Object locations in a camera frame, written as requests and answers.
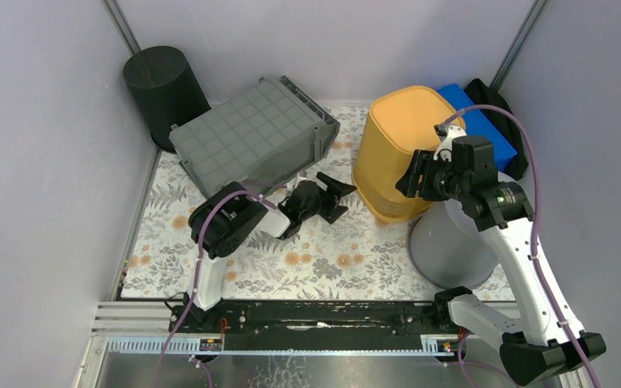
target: gray wall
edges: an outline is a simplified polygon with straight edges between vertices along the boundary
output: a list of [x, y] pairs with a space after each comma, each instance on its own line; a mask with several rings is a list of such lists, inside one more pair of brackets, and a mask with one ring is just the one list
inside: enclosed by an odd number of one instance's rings
[[174, 45], [213, 102], [290, 76], [325, 103], [490, 82], [532, 0], [120, 0], [142, 47]]
[[0, 387], [70, 385], [149, 167], [109, 20], [0, 2]]
[[621, 2], [552, 2], [503, 93], [540, 155], [548, 259], [621, 386]]

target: black cloth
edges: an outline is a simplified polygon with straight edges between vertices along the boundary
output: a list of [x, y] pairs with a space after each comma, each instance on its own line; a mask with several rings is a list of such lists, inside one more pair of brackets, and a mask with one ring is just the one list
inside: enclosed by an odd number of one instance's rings
[[[475, 104], [487, 103], [513, 113], [508, 103], [505, 102], [505, 99], [487, 85], [484, 85], [484, 82], [479, 78], [475, 78], [467, 84], [465, 93]], [[522, 148], [522, 134], [518, 130], [518, 127], [516, 127], [510, 119], [498, 112], [483, 110], [482, 113], [494, 124], [501, 135], [505, 137], [505, 140], [507, 140], [517, 152], [517, 155], [510, 160], [508, 166], [505, 168], [505, 173], [515, 180], [522, 178], [525, 170], [527, 170], [528, 163], [527, 157], [525, 156], [525, 149]]]

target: gray round container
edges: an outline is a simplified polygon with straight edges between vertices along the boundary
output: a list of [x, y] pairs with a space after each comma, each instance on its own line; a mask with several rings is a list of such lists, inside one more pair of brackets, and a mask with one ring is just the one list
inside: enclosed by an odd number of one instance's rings
[[[503, 173], [499, 173], [499, 180], [512, 181]], [[454, 200], [432, 204], [411, 227], [407, 247], [416, 270], [443, 289], [460, 285], [476, 288], [499, 264], [475, 223]]]

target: gray plastic crate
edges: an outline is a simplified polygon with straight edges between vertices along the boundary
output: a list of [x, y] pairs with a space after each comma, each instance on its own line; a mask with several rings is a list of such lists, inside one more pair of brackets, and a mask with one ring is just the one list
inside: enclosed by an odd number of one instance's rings
[[261, 79], [242, 95], [181, 127], [170, 140], [206, 197], [238, 181], [259, 194], [329, 151], [339, 122], [287, 77]]

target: blue lid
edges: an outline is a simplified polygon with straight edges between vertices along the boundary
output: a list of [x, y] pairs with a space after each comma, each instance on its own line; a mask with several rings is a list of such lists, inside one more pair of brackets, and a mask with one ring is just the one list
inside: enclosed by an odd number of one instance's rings
[[[437, 89], [437, 93], [444, 97], [455, 110], [471, 107], [475, 105], [465, 91], [455, 83]], [[499, 170], [505, 170], [510, 160], [518, 153], [512, 145], [505, 140], [482, 111], [472, 111], [463, 115], [465, 120], [465, 131], [469, 135], [484, 135], [494, 145], [494, 162]]]

